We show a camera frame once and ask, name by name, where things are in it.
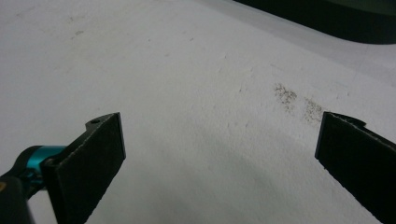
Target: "dark stain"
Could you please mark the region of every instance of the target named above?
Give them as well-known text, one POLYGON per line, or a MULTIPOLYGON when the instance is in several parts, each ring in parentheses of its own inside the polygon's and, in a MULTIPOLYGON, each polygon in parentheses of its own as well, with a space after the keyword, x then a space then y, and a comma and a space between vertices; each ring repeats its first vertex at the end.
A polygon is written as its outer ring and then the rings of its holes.
POLYGON ((291 112, 294 108, 293 103, 297 99, 297 94, 294 91, 286 89, 281 83, 277 83, 275 86, 275 96, 277 101, 285 107, 286 112, 291 112))
POLYGON ((76 35, 82 35, 84 33, 84 31, 77 31, 76 35))
POLYGON ((321 123, 323 108, 310 99, 305 98, 304 119, 311 124, 321 123))

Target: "white surface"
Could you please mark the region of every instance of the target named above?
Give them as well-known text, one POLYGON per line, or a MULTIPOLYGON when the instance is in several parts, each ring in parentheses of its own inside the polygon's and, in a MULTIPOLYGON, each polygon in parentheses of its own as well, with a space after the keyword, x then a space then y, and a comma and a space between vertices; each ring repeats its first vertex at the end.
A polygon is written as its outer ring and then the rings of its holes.
POLYGON ((395 56, 233 1, 4 0, 0 173, 120 111, 127 160, 88 223, 378 223, 314 152, 322 110, 396 141, 395 56))

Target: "white table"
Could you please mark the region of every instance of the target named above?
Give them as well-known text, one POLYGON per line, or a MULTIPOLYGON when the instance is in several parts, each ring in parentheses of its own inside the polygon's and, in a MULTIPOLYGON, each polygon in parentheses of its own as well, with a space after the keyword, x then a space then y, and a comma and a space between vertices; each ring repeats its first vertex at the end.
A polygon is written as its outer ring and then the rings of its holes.
MULTIPOLYGON (((0 173, 120 111, 88 223, 379 223, 314 153, 322 111, 396 141, 395 56, 227 0, 5 0, 0 173)), ((30 205, 55 223, 47 192, 30 205)))

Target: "black object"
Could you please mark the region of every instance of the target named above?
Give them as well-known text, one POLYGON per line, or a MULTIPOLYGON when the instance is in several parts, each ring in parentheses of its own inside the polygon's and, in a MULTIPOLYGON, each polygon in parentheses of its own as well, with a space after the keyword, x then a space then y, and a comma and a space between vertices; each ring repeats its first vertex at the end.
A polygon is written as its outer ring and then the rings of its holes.
POLYGON ((234 0, 328 35, 367 44, 396 43, 394 0, 234 0))
POLYGON ((379 221, 396 223, 396 145, 365 123, 325 112, 315 157, 379 221))
POLYGON ((32 163, 47 149, 21 153, 0 177, 0 223, 34 223, 26 201, 44 187, 59 224, 86 222, 125 159, 119 113, 93 119, 86 128, 60 153, 43 158, 40 168, 32 163))

